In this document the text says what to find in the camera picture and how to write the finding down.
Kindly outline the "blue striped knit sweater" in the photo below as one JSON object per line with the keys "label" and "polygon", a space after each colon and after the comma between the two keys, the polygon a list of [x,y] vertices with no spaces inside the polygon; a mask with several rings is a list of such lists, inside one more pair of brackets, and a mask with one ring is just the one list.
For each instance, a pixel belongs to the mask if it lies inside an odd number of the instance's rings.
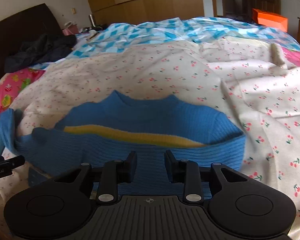
{"label": "blue striped knit sweater", "polygon": [[245,148],[245,134],[218,110],[173,95],[136,100],[118,91],[72,108],[51,129],[37,127],[20,137],[15,134],[14,110],[8,109],[0,116],[0,133],[6,148],[51,176],[82,163],[101,167],[135,151],[134,180],[120,186],[120,194],[179,195],[181,185],[168,181],[167,150],[200,166],[219,162],[237,170]]}

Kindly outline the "pink cartoon print pillow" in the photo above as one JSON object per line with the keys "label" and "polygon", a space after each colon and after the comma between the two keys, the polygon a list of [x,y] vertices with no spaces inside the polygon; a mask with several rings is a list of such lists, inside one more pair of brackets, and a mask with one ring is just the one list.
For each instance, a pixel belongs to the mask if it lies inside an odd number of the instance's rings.
{"label": "pink cartoon print pillow", "polygon": [[45,70],[32,68],[6,73],[0,80],[0,113],[10,107],[24,88],[37,81],[44,73]]}

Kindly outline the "white cherry print bedsheet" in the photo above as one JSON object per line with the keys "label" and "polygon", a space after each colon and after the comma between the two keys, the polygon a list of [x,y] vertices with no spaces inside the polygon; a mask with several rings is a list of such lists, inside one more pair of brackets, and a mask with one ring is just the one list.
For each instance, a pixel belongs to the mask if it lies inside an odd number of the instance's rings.
{"label": "white cherry print bedsheet", "polygon": [[[300,239],[300,67],[288,69],[286,63],[278,44],[245,38],[136,45],[54,64],[6,110],[14,110],[18,137],[37,127],[51,129],[72,108],[100,102],[113,91],[136,100],[173,95],[218,110],[245,134],[237,170],[294,202],[289,236]],[[28,188],[31,168],[54,177],[26,160],[0,179],[0,239],[11,238],[4,206]]]}

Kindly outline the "dark navy jacket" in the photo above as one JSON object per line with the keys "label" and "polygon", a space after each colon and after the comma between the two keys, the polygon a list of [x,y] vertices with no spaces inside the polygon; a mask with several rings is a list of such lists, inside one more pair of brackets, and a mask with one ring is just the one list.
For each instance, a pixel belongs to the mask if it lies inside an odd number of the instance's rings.
{"label": "dark navy jacket", "polygon": [[53,37],[43,34],[33,42],[24,42],[16,53],[8,56],[4,71],[13,73],[37,64],[56,62],[68,56],[76,43],[75,35]]}

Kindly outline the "blue white checkered quilt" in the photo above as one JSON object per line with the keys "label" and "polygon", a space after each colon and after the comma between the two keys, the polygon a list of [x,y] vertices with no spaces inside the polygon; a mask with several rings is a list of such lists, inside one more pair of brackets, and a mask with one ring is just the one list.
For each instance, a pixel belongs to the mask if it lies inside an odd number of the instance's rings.
{"label": "blue white checkered quilt", "polygon": [[99,53],[121,53],[136,44],[160,44],[190,41],[197,44],[213,42],[225,36],[278,43],[300,51],[300,44],[288,33],[273,27],[250,24],[221,17],[195,17],[189,20],[172,18],[138,25],[113,23],[91,41],[80,45],[67,59],[92,57]]}

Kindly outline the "dark wooden headboard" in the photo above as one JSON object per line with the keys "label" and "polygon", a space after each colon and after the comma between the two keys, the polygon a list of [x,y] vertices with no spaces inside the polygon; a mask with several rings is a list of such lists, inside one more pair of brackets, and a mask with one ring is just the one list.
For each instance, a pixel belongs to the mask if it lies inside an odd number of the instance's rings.
{"label": "dark wooden headboard", "polygon": [[6,57],[15,54],[22,43],[41,35],[61,36],[62,30],[46,4],[39,4],[0,21],[0,79],[4,76]]}

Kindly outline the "pink cartoon blanket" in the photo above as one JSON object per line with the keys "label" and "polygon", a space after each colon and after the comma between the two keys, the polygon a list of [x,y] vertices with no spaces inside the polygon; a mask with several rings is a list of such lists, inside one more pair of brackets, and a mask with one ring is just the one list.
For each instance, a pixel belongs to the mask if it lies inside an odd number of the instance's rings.
{"label": "pink cartoon blanket", "polygon": [[283,49],[283,54],[286,59],[286,65],[288,69],[293,67],[300,67],[300,51],[289,50],[286,48]]}

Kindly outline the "wooden wardrobe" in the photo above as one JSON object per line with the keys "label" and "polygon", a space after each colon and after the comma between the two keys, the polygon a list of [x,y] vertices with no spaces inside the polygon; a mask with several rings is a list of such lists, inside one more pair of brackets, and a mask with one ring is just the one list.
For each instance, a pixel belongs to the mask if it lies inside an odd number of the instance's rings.
{"label": "wooden wardrobe", "polygon": [[88,0],[95,22],[139,24],[204,15],[203,0]]}

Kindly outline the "orange box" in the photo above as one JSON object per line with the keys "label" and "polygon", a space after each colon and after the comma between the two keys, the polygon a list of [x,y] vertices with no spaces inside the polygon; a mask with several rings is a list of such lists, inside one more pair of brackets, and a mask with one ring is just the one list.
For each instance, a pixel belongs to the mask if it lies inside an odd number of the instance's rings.
{"label": "orange box", "polygon": [[279,14],[252,9],[252,17],[257,24],[277,28],[284,32],[288,31],[288,18]]}

